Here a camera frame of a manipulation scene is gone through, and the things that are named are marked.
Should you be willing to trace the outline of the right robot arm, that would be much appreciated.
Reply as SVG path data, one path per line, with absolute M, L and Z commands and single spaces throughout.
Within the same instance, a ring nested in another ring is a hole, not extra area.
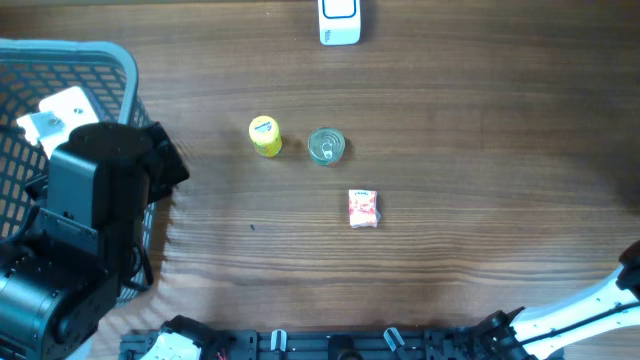
M 498 311 L 473 328 L 472 359 L 548 359 L 565 346 L 639 324 L 639 244 L 599 283 L 546 306 Z

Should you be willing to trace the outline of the yellow lid jar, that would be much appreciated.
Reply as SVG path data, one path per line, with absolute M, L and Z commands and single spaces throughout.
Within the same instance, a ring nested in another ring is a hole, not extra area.
M 249 137 L 258 154 L 274 157 L 282 148 L 282 137 L 278 123 L 269 116 L 258 116 L 249 125 Z

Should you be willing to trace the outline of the silver top tin can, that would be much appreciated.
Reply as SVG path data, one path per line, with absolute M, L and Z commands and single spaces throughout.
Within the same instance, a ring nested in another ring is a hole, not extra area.
M 308 138 L 308 151 L 311 159 L 321 166 L 332 166 L 342 158 L 346 140 L 336 128 L 315 129 Z

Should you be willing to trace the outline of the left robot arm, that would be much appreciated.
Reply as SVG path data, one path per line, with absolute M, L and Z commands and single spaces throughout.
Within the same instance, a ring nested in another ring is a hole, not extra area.
M 93 123 L 57 146 L 29 185 L 36 203 L 1 243 L 1 356 L 65 359 L 143 270 L 147 206 L 188 179 L 159 123 Z

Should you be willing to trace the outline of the red juice carton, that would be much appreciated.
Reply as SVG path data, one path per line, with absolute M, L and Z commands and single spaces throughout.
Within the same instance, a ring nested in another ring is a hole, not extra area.
M 377 210 L 378 193 L 373 190 L 348 191 L 349 223 L 352 228 L 378 226 L 381 218 Z

